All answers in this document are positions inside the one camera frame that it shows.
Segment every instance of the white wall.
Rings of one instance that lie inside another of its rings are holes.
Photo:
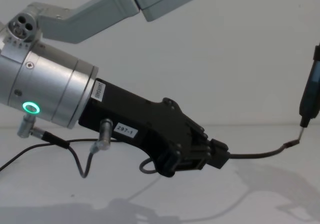
[[[297,137],[296,126],[208,127],[233,153],[276,149]],[[51,129],[70,138],[88,130]],[[0,165],[34,144],[0,130]],[[0,221],[4,224],[320,224],[319,126],[301,145],[273,158],[231,160],[222,170],[144,175],[146,155],[127,144],[98,153],[87,179],[58,147],[32,151],[0,173]],[[82,162],[89,143],[73,145]]]
[[[31,2],[0,0],[8,22]],[[99,76],[152,101],[176,100],[201,124],[299,122],[320,41],[320,0],[195,0],[154,23],[127,19],[79,45],[47,41],[100,67]],[[0,127],[21,113],[0,108]]]

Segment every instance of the label sticker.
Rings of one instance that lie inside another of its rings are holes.
[[[102,102],[102,99],[104,98],[104,94],[105,94],[105,89],[106,89],[106,84],[100,81],[95,81],[91,98],[96,99],[99,102]]]
[[[116,133],[120,133],[120,134],[125,135],[130,138],[135,138],[136,134],[138,133],[137,129],[134,129],[134,128],[127,126],[125,124],[122,124],[120,122],[116,125],[114,131]]]

